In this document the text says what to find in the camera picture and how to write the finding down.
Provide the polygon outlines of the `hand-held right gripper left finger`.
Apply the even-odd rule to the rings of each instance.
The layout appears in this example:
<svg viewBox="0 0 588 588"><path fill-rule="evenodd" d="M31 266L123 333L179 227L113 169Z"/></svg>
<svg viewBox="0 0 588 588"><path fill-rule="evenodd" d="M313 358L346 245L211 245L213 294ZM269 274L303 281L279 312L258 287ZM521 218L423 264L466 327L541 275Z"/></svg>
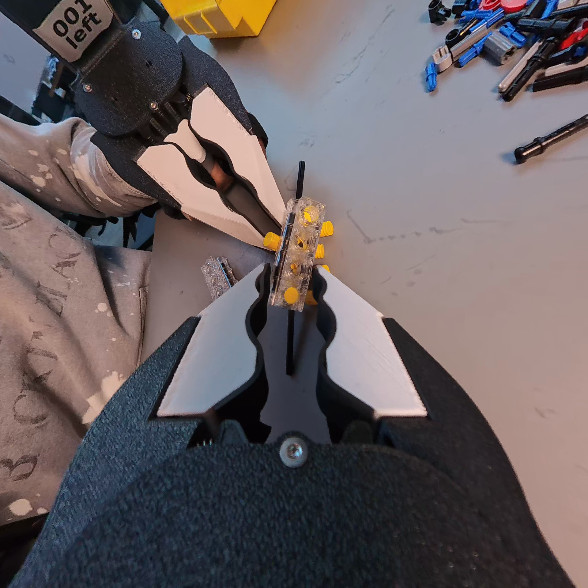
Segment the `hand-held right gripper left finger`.
<svg viewBox="0 0 588 588"><path fill-rule="evenodd" d="M270 264L262 263L195 318L151 420L196 419L207 437L228 420L246 437L269 437L261 421L269 385L259 335L268 319Z"/></svg>

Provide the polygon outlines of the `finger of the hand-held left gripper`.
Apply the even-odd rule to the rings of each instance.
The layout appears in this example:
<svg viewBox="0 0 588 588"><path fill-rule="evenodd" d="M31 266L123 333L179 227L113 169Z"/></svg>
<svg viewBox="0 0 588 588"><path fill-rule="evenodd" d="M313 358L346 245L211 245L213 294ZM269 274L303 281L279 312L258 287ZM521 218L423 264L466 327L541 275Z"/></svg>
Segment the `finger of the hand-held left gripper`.
<svg viewBox="0 0 588 588"><path fill-rule="evenodd" d="M224 194L209 180L198 179L204 167L176 143L150 146L138 158L139 167L179 204L180 211L249 245L263 247L277 223L265 212L245 181L235 179Z"/></svg>
<svg viewBox="0 0 588 588"><path fill-rule="evenodd" d="M192 99L189 120L202 143L218 148L238 179L245 181L265 212L281 225L286 206L261 144L237 120L214 90L204 87Z"/></svg>

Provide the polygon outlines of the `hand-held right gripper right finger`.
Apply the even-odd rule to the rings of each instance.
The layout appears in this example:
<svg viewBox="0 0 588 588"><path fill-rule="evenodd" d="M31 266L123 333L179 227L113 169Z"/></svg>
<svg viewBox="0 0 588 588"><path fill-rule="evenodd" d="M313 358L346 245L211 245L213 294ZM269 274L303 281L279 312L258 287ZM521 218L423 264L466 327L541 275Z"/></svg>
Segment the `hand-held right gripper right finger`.
<svg viewBox="0 0 588 588"><path fill-rule="evenodd" d="M330 441L353 422L371 436L390 417L427 417L428 411L390 335L385 317L324 267L316 267L319 352L316 397Z"/></svg>

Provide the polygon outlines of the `clear toy cylinder block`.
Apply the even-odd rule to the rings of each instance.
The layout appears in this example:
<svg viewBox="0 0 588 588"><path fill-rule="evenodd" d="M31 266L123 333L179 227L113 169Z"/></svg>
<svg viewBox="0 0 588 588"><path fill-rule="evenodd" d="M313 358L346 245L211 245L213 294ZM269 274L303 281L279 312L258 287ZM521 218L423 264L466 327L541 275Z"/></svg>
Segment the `clear toy cylinder block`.
<svg viewBox="0 0 588 588"><path fill-rule="evenodd" d="M320 202L304 196L288 202L270 275L269 306L303 310L324 217Z"/></svg>
<svg viewBox="0 0 588 588"><path fill-rule="evenodd" d="M223 256L210 256L201 270L213 301L238 283L227 258Z"/></svg>

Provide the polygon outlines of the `yellow piston crankshaft assembly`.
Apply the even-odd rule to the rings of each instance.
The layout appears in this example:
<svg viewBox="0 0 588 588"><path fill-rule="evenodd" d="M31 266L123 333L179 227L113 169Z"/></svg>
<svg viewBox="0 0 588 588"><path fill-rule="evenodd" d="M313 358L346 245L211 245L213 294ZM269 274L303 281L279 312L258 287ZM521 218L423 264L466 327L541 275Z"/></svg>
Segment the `yellow piston crankshaft assembly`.
<svg viewBox="0 0 588 588"><path fill-rule="evenodd" d="M296 183L296 192L295 192L294 198L292 198L292 199L299 199L303 196L305 167L306 167L305 162L303 160L301 160L299 162L299 167L298 167L298 179L297 179L297 183ZM276 249L277 249L277 245L280 240L281 232L280 232L280 234L268 232L263 240L264 246L276 253ZM333 234L334 234L333 223L331 223L330 221L326 221L324 218L319 240L322 238L330 237ZM325 247L324 247L324 244L321 244L319 242L315 261L321 260L324 257L325 257ZM287 324L287 332L286 332L287 337L286 337L286 367L285 367L285 371L286 371L286 374L288 376L290 376L293 374L293 370L294 370L293 343L294 343L294 337L295 337L295 314L298 312L290 311L288 309L286 309L286 310L288 312L288 324Z"/></svg>

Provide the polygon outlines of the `person's left forearm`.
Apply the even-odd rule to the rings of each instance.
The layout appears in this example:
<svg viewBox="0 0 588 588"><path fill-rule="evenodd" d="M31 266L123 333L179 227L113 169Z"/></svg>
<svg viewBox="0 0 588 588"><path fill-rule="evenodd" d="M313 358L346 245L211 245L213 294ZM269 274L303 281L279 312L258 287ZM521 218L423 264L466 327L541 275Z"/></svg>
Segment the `person's left forearm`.
<svg viewBox="0 0 588 588"><path fill-rule="evenodd" d="M155 203L113 170L78 117L31 126L1 115L1 224L38 206L87 217L128 217Z"/></svg>

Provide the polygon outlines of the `person's left hand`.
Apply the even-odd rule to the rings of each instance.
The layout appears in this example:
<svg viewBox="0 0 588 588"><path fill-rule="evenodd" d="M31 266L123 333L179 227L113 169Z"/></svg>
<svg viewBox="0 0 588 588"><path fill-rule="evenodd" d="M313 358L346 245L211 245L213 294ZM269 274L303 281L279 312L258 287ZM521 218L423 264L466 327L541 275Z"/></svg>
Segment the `person's left hand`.
<svg viewBox="0 0 588 588"><path fill-rule="evenodd" d="M227 174L215 159L212 161L212 167L210 168L209 174L215 183L217 191L222 194L227 192L235 182L234 177Z"/></svg>

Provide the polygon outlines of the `yellow plastic bin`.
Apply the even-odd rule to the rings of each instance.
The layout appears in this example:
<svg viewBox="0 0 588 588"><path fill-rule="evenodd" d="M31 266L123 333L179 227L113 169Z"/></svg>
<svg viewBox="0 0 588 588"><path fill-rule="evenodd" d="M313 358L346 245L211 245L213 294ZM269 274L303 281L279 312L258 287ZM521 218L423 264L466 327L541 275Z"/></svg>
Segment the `yellow plastic bin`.
<svg viewBox="0 0 588 588"><path fill-rule="evenodd" d="M258 36L276 1L162 1L187 35L208 39Z"/></svg>

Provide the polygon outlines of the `person's grey hoodie torso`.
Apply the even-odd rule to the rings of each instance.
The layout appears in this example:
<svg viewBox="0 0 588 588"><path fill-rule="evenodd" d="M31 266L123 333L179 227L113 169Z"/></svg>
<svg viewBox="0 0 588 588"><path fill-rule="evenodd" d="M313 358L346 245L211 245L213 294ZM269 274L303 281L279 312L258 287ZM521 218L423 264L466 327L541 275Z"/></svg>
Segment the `person's grey hoodie torso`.
<svg viewBox="0 0 588 588"><path fill-rule="evenodd" d="M95 246L1 187L1 525L47 513L136 370L148 252Z"/></svg>

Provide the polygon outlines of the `single black toy pin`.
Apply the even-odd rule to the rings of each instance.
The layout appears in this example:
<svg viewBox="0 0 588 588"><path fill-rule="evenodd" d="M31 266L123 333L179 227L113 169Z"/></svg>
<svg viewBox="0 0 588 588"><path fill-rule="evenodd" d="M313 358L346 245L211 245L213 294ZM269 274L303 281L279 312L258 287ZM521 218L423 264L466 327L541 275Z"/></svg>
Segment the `single black toy pin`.
<svg viewBox="0 0 588 588"><path fill-rule="evenodd" d="M548 135L534 138L526 145L517 147L513 154L517 164L524 164L529 159L539 156L552 146L565 141L587 129L587 114L557 128Z"/></svg>

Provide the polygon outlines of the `pile of small toy parts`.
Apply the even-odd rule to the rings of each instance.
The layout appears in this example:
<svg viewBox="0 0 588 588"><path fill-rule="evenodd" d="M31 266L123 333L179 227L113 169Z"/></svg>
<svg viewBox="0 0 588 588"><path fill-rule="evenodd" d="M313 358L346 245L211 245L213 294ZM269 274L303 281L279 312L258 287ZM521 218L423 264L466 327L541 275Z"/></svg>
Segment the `pile of small toy parts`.
<svg viewBox="0 0 588 588"><path fill-rule="evenodd" d="M497 66L518 52L517 63L497 92L511 102L526 86L540 92L587 80L587 1L430 1L432 24L454 17L451 29L424 70L426 92L451 68L465 68L478 56Z"/></svg>

